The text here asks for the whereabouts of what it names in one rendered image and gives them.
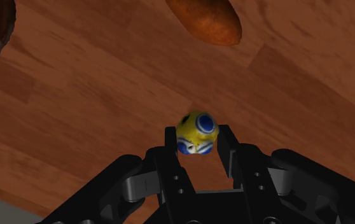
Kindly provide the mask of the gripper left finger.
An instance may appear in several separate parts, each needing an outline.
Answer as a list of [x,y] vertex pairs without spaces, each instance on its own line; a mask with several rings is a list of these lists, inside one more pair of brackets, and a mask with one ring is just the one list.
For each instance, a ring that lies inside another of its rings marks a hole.
[[176,130],[165,128],[165,144],[145,158],[122,155],[38,224],[123,224],[146,197],[157,194],[160,207],[148,224],[187,224],[196,195],[177,157]]

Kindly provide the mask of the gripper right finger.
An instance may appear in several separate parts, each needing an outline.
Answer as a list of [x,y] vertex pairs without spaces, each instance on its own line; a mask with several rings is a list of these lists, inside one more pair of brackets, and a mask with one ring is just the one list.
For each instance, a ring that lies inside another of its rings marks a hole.
[[355,181],[289,149],[271,155],[219,126],[218,153],[250,224],[355,224]]

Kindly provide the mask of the yellow ball with blue circles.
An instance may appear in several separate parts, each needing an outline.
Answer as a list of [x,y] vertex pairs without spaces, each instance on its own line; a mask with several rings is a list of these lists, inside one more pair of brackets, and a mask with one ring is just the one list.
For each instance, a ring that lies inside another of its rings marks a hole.
[[191,111],[176,127],[177,149],[184,155],[206,155],[212,151],[219,127],[205,111]]

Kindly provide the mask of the brown bread loaf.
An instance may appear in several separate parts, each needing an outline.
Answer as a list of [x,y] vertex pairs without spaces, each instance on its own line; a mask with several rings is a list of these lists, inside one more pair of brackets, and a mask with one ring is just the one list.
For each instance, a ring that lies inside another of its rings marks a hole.
[[240,43],[242,26],[229,0],[165,0],[182,26],[195,38],[219,46]]

